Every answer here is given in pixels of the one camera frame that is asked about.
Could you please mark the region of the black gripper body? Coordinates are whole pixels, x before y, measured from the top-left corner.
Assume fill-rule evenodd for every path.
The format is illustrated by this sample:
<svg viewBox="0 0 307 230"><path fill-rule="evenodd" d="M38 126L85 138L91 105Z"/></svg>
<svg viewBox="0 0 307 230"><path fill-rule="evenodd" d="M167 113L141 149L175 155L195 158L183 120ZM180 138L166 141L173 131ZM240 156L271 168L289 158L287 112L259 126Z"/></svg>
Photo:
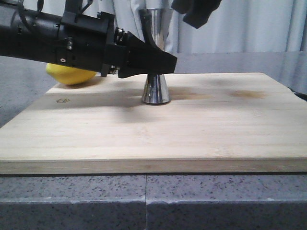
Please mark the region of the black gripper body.
<svg viewBox="0 0 307 230"><path fill-rule="evenodd" d="M57 39L65 40L54 49L54 63L100 72L106 76L111 66L122 67L126 48L115 45L115 16L101 12L99 18L64 12L54 16Z"/></svg>

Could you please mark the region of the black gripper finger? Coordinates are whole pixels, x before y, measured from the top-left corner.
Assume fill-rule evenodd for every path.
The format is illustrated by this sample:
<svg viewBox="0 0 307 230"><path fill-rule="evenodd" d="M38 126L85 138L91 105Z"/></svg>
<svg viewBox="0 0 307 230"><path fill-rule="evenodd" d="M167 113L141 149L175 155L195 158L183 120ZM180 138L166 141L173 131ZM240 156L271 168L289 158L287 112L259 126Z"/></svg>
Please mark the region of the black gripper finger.
<svg viewBox="0 0 307 230"><path fill-rule="evenodd" d="M220 6L221 0L174 0L173 10L184 15L183 21L199 29L205 25L211 13Z"/></svg>
<svg viewBox="0 0 307 230"><path fill-rule="evenodd" d="M152 31L152 22L155 9L141 9L139 10L139 18L141 21L142 34L144 42L154 48L159 49L154 40L154 34Z"/></svg>
<svg viewBox="0 0 307 230"><path fill-rule="evenodd" d="M118 71L119 78L175 71L177 57L141 41L131 32L124 34L120 44L126 48L126 54Z"/></svg>

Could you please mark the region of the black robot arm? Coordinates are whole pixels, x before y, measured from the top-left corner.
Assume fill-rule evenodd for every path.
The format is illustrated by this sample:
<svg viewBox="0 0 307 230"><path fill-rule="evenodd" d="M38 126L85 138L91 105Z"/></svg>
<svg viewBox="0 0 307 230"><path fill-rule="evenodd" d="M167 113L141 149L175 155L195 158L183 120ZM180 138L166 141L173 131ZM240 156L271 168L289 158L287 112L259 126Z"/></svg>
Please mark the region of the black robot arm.
<svg viewBox="0 0 307 230"><path fill-rule="evenodd" d="M0 53L99 72L120 78L173 73L177 58L114 25L114 15L83 14L80 0L68 0L62 16L26 9L21 0L0 3Z"/></svg>

